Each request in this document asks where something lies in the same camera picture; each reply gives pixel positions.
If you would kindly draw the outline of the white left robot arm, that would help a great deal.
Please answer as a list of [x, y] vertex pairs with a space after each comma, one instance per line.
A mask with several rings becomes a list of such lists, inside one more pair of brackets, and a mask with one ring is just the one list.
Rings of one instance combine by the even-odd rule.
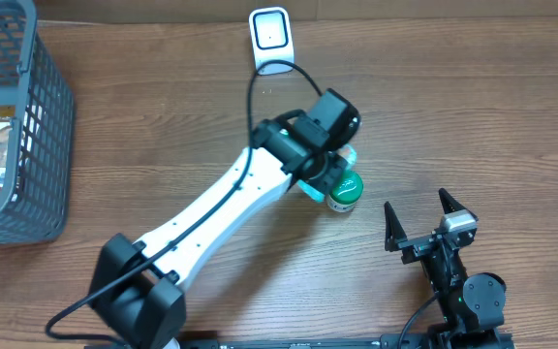
[[303, 181], [322, 195], [349, 162], [340, 150], [361, 123], [357, 109], [332, 89], [310, 111], [261, 121], [234, 164], [169, 222], [131, 241], [121, 234], [101, 249], [91, 308], [129, 348], [164, 348], [186, 320], [185, 293], [248, 219]]

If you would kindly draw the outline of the teal snack packet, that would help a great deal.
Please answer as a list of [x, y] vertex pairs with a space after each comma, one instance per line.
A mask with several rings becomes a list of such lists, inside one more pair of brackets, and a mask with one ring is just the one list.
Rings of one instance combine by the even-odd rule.
[[345, 144], [336, 151], [325, 153], [321, 160], [322, 166], [312, 177], [297, 182], [298, 187], [317, 203], [323, 202], [342, 174], [354, 166], [357, 152], [350, 144]]

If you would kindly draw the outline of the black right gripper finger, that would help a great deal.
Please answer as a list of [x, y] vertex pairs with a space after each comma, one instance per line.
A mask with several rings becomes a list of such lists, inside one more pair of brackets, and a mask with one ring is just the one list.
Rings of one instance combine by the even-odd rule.
[[400, 244], [407, 240], [405, 231], [390, 202], [385, 202], [386, 219], [385, 251], [394, 252], [400, 249]]
[[458, 202], [445, 188], [440, 188], [438, 194], [444, 214], [466, 210], [466, 207]]

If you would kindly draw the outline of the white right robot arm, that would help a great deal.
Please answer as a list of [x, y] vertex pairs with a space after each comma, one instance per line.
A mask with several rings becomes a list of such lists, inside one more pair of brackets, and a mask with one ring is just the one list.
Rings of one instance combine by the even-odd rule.
[[[391, 203], [384, 205], [385, 250], [402, 253], [405, 265], [419, 262], [433, 296], [404, 325], [395, 345], [403, 348], [513, 348], [510, 334], [498, 328], [505, 323], [507, 285], [495, 273], [469, 275], [460, 258], [461, 248], [475, 240], [479, 218], [446, 189], [438, 191], [443, 216], [427, 236], [407, 238]], [[444, 321], [408, 341], [408, 331], [427, 307], [439, 304]]]

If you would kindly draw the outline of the green lid jar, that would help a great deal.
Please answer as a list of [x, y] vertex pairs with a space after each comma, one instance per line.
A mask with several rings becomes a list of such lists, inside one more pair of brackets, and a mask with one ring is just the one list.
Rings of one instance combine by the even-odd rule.
[[326, 196], [326, 204], [337, 212], [352, 210], [364, 190], [360, 175], [354, 171], [345, 171], [340, 181]]

